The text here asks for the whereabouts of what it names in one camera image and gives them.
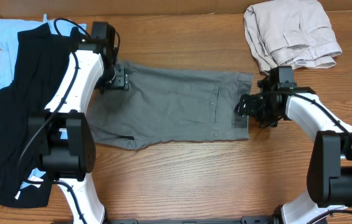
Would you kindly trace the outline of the grey shorts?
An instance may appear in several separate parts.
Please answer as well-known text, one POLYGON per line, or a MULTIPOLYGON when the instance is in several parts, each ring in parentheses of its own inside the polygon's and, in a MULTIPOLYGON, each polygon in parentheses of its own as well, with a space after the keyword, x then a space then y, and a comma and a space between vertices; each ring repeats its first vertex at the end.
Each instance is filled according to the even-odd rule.
POLYGON ((118 64, 129 89, 107 90, 90 105, 87 121, 96 143, 136 150, 168 141, 248 139, 249 120, 234 108, 250 93, 251 74, 118 64))

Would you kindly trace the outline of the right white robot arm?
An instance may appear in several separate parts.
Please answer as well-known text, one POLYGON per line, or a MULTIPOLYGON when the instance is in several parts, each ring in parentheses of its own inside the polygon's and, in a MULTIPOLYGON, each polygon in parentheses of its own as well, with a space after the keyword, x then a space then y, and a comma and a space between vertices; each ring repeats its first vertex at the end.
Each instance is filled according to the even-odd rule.
POLYGON ((280 88, 241 96, 234 109, 265 129, 281 119, 296 122, 313 142, 307 189, 279 206, 269 223, 326 223, 336 213, 352 214, 352 126, 342 122, 309 88, 280 88))

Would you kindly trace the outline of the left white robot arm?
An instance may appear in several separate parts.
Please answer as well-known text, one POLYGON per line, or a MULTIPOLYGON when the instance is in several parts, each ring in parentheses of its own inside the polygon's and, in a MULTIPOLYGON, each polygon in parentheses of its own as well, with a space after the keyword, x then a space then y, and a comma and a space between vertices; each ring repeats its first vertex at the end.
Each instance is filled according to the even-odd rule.
POLYGON ((60 187, 73 223, 108 223, 92 179, 96 147, 86 119, 93 92, 104 92, 123 74, 115 69, 119 40, 82 40, 72 47, 64 77, 44 111, 29 117, 37 168, 60 187))

